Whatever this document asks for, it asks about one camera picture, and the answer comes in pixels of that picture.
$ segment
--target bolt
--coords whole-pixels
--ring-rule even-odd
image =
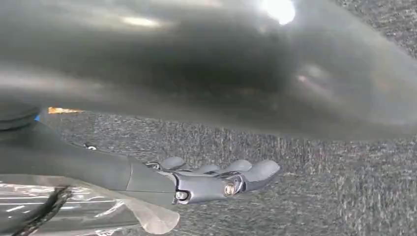
[[[228,183],[224,186],[224,194],[227,196],[233,196],[235,194],[235,190],[235,185],[232,183]]]
[[[175,198],[177,200],[184,201],[185,199],[188,198],[188,193],[178,191],[178,192],[175,193]]]

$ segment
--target plastic wrap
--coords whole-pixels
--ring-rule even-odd
[[[0,175],[0,235],[10,235],[57,186],[69,185],[71,199],[35,234],[103,235],[141,226],[165,234],[179,221],[171,210],[66,177]]]

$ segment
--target carbon fiber tube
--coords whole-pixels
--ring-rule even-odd
[[[415,61],[327,0],[2,0],[0,101],[332,139],[417,133]]]

